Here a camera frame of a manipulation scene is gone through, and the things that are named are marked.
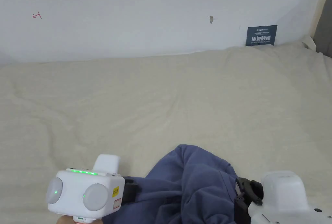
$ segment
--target finger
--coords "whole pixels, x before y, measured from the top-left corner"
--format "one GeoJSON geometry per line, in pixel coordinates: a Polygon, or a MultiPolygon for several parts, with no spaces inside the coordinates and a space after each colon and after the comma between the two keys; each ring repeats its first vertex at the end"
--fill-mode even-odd
{"type": "Polygon", "coordinates": [[[56,224],[75,224],[73,217],[68,215],[61,216],[56,224]]]}

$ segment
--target beige blanket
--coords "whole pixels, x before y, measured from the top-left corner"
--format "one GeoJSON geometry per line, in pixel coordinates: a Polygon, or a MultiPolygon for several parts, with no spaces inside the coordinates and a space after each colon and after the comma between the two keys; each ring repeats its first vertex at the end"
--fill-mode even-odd
{"type": "Polygon", "coordinates": [[[180,143],[238,175],[299,174],[332,214],[332,59],[301,44],[0,67],[1,223],[55,223],[56,172],[121,156],[144,177],[180,143]]]}

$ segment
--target label sticker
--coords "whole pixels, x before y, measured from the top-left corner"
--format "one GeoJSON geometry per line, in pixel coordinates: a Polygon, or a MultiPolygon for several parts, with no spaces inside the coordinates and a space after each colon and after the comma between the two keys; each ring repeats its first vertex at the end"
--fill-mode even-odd
{"type": "Polygon", "coordinates": [[[115,196],[117,196],[118,194],[119,194],[119,186],[118,187],[116,187],[116,188],[113,188],[113,195],[112,195],[112,197],[115,197],[115,196]]]}
{"type": "Polygon", "coordinates": [[[121,206],[121,198],[114,201],[113,209],[121,206]]]}
{"type": "Polygon", "coordinates": [[[274,45],[277,34],[277,25],[250,27],[247,31],[246,46],[274,45]]]}

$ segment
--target blue garment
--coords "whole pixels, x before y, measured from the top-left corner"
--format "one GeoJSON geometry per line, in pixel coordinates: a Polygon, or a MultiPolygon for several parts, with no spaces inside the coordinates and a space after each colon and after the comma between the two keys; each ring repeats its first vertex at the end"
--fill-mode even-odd
{"type": "Polygon", "coordinates": [[[146,178],[133,204],[105,216],[104,224],[180,224],[234,221],[235,179],[225,160],[194,145],[179,145],[146,178]]]}

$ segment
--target white handheld device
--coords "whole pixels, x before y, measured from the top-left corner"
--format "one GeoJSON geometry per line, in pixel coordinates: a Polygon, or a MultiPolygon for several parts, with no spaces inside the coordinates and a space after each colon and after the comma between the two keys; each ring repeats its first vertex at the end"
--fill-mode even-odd
{"type": "Polygon", "coordinates": [[[48,209],[91,223],[121,207],[125,179],[117,173],[120,157],[101,154],[92,171],[68,168],[56,174],[46,193],[48,209]]]}
{"type": "Polygon", "coordinates": [[[236,179],[237,224],[332,224],[332,216],[308,204],[301,178],[291,171],[268,172],[261,183],[236,179]]]}

